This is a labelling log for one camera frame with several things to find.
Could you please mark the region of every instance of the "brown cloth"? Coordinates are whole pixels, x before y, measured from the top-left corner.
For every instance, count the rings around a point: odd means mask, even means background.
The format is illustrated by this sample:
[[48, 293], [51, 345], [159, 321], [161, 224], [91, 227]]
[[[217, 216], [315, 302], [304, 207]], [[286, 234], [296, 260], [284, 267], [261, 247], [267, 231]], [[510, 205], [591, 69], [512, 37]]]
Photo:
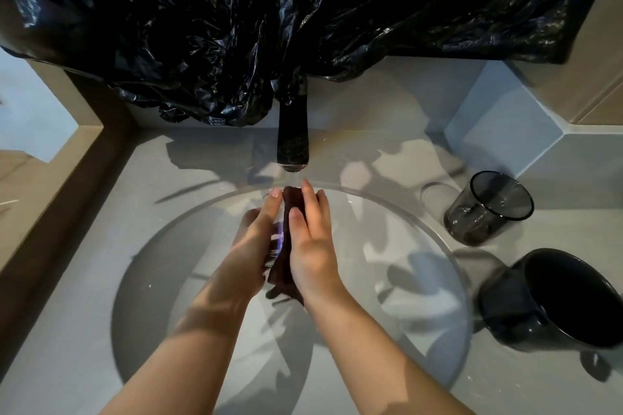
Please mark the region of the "brown cloth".
[[303, 296], [299, 292], [297, 285], [292, 278], [290, 269], [290, 253], [292, 252], [292, 237], [290, 236], [289, 214], [292, 207], [298, 207], [305, 216], [305, 201], [303, 193], [298, 187], [284, 188], [284, 242], [281, 251], [276, 257], [275, 263], [269, 272], [268, 282], [275, 287], [266, 293], [267, 299], [275, 299], [284, 294], [292, 299], [298, 300], [303, 305]]

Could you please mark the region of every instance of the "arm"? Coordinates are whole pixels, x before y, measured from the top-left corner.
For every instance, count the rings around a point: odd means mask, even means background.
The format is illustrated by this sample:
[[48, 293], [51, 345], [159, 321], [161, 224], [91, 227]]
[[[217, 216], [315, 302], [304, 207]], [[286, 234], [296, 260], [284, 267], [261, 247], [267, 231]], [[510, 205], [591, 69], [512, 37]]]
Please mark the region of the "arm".
[[361, 415], [473, 415], [413, 362], [348, 293], [338, 274], [324, 191], [303, 182], [290, 212], [292, 275]]
[[264, 283], [264, 259], [281, 199], [275, 188], [262, 210], [245, 214], [229, 254], [173, 334], [100, 415], [212, 413], [245, 310]]

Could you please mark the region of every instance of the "sink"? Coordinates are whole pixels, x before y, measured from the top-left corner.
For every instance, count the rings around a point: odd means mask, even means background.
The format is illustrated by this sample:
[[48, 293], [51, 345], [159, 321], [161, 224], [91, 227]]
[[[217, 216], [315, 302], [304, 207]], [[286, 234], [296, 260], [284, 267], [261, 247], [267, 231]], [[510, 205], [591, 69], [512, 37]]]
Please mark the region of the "sink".
[[[471, 308], [448, 249], [400, 207], [325, 188], [339, 273], [354, 298], [446, 387], [461, 371]], [[266, 191], [243, 189], [166, 225], [133, 258], [115, 298], [113, 353], [124, 381], [183, 315]], [[216, 414], [357, 414], [323, 338], [296, 301], [249, 304]]]

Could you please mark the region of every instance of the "forearm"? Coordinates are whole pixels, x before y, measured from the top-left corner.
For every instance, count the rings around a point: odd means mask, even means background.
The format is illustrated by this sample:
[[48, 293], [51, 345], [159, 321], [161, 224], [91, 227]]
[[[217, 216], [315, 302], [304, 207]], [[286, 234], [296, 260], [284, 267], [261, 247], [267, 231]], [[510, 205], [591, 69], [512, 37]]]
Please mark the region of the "forearm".
[[210, 414], [249, 300], [226, 260], [102, 415]]
[[343, 286], [305, 301], [361, 415], [471, 414], [406, 356]]

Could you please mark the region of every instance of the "white sink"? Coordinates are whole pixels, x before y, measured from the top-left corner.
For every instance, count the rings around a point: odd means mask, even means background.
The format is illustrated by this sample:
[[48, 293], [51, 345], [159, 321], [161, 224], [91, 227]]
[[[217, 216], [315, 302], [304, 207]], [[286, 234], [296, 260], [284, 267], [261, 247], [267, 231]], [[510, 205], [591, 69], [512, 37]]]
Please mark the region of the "white sink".
[[[441, 240], [417, 218], [326, 190], [339, 273], [353, 296], [418, 363], [450, 387], [467, 356], [471, 308]], [[265, 191], [202, 204], [134, 257], [117, 293], [112, 343], [122, 379], [141, 366], [227, 254], [244, 212]], [[357, 413], [315, 324], [296, 301], [258, 294], [247, 310], [216, 414]]]

